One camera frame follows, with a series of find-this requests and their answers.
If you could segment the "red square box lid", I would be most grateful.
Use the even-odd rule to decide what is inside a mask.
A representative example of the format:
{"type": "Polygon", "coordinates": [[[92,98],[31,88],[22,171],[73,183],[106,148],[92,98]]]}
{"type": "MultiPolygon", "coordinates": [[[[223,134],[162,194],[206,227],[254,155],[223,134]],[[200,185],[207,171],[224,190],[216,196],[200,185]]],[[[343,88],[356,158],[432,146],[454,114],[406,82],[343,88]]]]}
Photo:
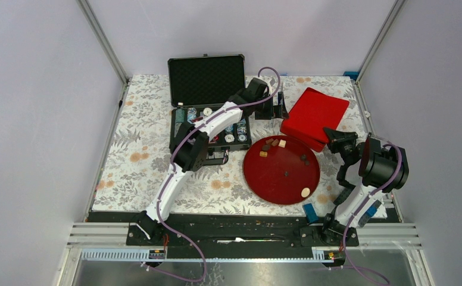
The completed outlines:
{"type": "Polygon", "coordinates": [[[280,132],[320,153],[329,143],[323,128],[336,129],[348,107],[348,100],[307,88],[283,120],[280,132]]]}

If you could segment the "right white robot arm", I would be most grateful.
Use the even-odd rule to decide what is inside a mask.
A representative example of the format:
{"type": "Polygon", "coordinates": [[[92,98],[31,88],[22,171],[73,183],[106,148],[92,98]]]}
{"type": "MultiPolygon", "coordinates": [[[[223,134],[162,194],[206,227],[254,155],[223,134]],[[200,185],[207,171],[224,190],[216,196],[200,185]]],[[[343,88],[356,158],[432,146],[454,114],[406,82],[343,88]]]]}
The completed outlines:
{"type": "Polygon", "coordinates": [[[327,245],[337,245],[356,236],[376,214],[381,198],[404,186],[409,176],[404,148],[391,142],[383,145],[378,137],[368,134],[364,142],[355,132],[323,128],[329,150],[343,160],[336,175],[342,192],[335,208],[324,217],[320,238],[327,245]]]}

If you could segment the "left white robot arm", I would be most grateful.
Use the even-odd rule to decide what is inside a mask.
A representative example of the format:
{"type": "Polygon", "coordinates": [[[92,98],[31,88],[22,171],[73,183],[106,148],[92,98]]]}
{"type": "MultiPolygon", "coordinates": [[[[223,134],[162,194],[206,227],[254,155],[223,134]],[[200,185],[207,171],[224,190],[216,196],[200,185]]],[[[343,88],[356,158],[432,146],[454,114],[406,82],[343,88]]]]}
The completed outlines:
{"type": "Polygon", "coordinates": [[[135,221],[141,238],[150,245],[163,238],[161,226],[169,217],[174,199],[178,196],[188,177],[199,170],[206,160],[210,141],[230,125],[239,123],[259,110],[259,106],[270,101],[282,90],[277,78],[274,91],[258,77],[252,78],[246,88],[240,89],[211,115],[196,123],[184,122],[171,145],[171,157],[165,179],[154,200],[140,212],[135,221]]]}

